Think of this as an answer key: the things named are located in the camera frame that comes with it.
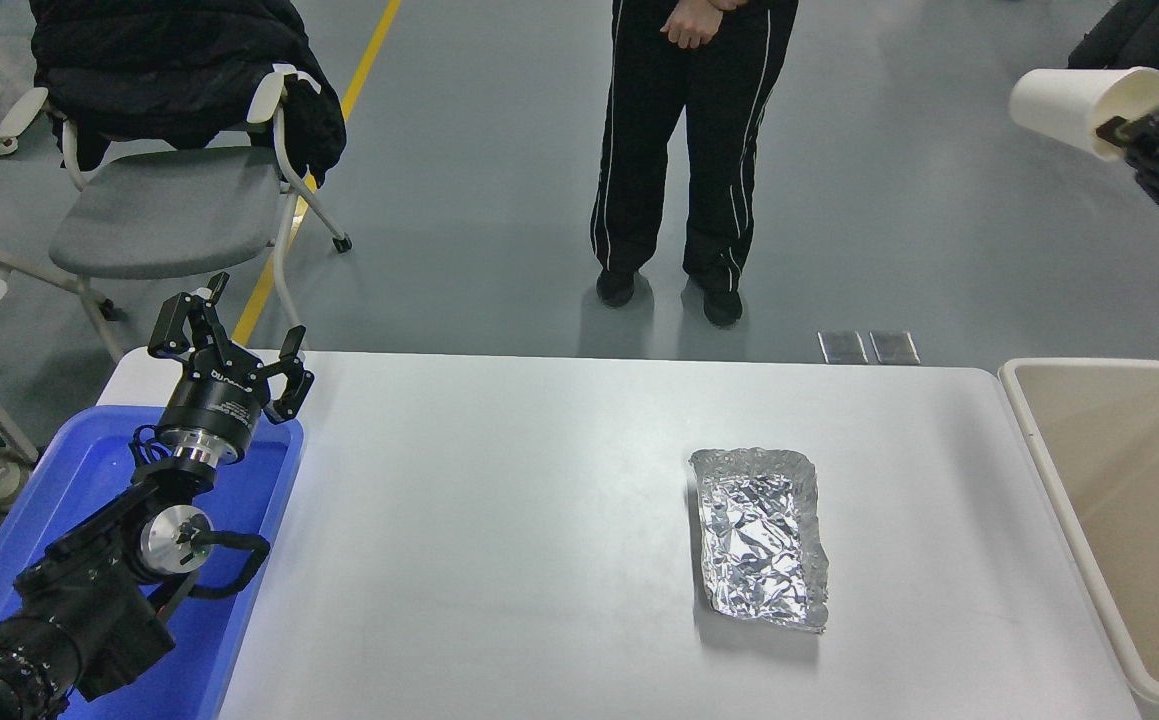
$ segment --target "white paper cup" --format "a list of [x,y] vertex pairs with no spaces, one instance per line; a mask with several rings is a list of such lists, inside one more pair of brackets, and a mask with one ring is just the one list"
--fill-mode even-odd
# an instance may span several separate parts
[[1128,121],[1159,108],[1159,70],[1033,70],[1009,93],[1009,118],[1103,160],[1124,154],[1095,137],[1114,117]]

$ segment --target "crumpled aluminum foil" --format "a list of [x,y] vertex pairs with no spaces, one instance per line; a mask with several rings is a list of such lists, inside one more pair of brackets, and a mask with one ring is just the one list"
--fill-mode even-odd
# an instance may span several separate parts
[[722,614],[822,633],[828,557],[815,465],[790,450],[699,450],[701,566]]

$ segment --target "black track pants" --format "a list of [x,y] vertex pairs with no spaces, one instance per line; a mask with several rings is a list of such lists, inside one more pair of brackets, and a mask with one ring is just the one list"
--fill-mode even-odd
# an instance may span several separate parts
[[707,290],[736,290],[752,247],[757,128],[797,5],[739,10],[710,44],[680,50],[659,29],[671,1],[615,0],[592,249],[603,269],[635,272],[655,254],[666,143],[685,108],[690,218],[683,269]]

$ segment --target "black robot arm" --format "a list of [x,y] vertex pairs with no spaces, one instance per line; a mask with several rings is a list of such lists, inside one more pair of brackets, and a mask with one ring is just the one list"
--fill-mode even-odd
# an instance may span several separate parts
[[[192,501],[214,488],[219,464],[245,457],[264,409],[277,423],[294,417],[313,374],[299,361],[302,327],[272,365],[228,339],[214,311],[226,283],[218,274],[162,306],[148,350],[183,372],[155,429],[158,451],[141,452],[150,441],[134,430],[131,486],[16,577],[22,606],[0,621],[0,720],[54,719],[73,688],[94,700],[134,682],[175,648],[166,623],[180,603],[240,592],[268,557],[264,538],[214,530]],[[271,402],[275,374],[286,387]],[[249,560],[231,583],[198,586],[214,546]]]

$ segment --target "gray floor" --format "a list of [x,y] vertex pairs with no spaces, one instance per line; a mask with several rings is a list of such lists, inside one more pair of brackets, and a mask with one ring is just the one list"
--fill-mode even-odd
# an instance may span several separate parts
[[[384,0],[299,8],[349,83]],[[817,330],[911,330],[926,364],[1159,359],[1159,211],[1123,165],[1013,126],[1009,87],[1062,67],[1109,0],[803,0],[761,126],[748,314],[712,328],[680,272],[684,143],[659,255],[606,310],[588,249],[610,3],[403,0],[322,197],[356,242],[305,224],[296,299],[319,350],[821,363]],[[0,77],[25,83],[31,17],[0,1]],[[45,257],[73,190],[43,119],[0,158],[0,242]],[[233,270],[224,322],[258,263]],[[146,340],[198,282],[102,283]],[[250,346],[277,346],[269,304]],[[0,395],[35,442],[111,370],[75,300],[16,277]],[[360,381],[386,381],[360,378]]]

